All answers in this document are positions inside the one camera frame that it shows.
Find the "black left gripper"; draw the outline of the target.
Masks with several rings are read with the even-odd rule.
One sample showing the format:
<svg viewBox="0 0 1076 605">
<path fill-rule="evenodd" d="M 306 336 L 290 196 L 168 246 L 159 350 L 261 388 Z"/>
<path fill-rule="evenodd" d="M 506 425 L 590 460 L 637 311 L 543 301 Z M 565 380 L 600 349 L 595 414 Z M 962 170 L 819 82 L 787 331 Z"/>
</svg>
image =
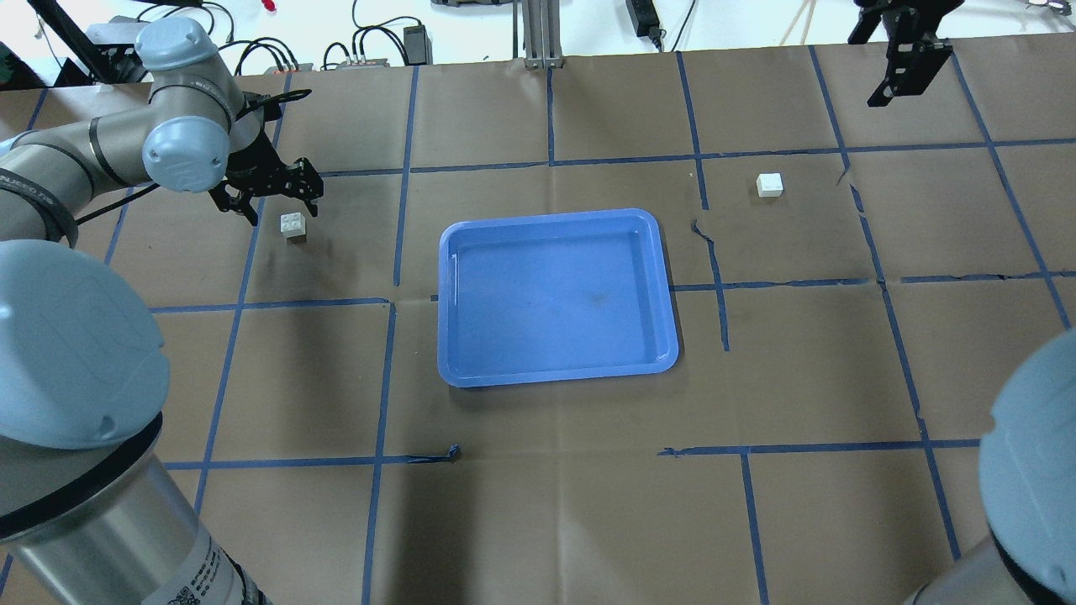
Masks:
<svg viewBox="0 0 1076 605">
<path fill-rule="evenodd" d="M 256 197 L 283 195 L 298 199 L 311 217 L 317 219 L 324 181 L 307 157 L 285 164 L 268 135 L 258 133 L 246 147 L 230 154 L 225 180 L 208 194 L 220 211 L 241 215 L 256 229 L 259 214 L 252 206 Z"/>
</svg>

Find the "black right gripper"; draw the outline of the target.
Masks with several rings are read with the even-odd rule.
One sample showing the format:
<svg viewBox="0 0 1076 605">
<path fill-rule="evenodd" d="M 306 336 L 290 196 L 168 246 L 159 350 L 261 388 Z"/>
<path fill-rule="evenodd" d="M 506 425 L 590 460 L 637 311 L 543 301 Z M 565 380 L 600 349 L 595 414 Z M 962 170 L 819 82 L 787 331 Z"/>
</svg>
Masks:
<svg viewBox="0 0 1076 605">
<path fill-rule="evenodd" d="M 883 80 L 868 97 L 870 108 L 895 98 L 920 96 L 953 55 L 952 43 L 937 30 L 962 1 L 856 1 L 856 26 L 847 42 L 865 45 L 883 27 L 888 46 Z"/>
</svg>

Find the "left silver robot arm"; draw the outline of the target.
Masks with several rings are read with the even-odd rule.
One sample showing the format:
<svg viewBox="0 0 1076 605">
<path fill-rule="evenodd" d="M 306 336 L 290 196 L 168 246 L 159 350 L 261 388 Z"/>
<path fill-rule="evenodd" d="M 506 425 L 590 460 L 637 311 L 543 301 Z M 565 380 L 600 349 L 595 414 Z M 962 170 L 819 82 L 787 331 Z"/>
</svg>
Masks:
<svg viewBox="0 0 1076 605">
<path fill-rule="evenodd" d="M 252 225 L 256 197 L 318 214 L 322 177 L 265 125 L 306 92 L 242 92 L 199 22 L 147 24 L 146 105 L 3 142 L 1 430 L 10 555 L 65 604 L 266 604 L 155 455 L 171 382 L 148 307 L 77 251 L 93 199 L 208 192 Z"/>
</svg>

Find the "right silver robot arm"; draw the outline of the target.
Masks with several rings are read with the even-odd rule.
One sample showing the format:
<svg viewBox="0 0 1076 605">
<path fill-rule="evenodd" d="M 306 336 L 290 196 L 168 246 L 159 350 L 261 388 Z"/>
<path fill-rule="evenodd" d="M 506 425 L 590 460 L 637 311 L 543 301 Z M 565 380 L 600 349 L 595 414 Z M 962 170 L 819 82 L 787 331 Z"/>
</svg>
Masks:
<svg viewBox="0 0 1076 605">
<path fill-rule="evenodd" d="M 952 45 L 936 34 L 957 1 L 861 1 L 850 45 L 888 39 L 877 108 L 926 92 Z M 915 591 L 910 604 L 1072 604 L 1075 600 L 1075 337 L 1043 344 L 1007 380 L 981 439 L 988 535 Z"/>
</svg>

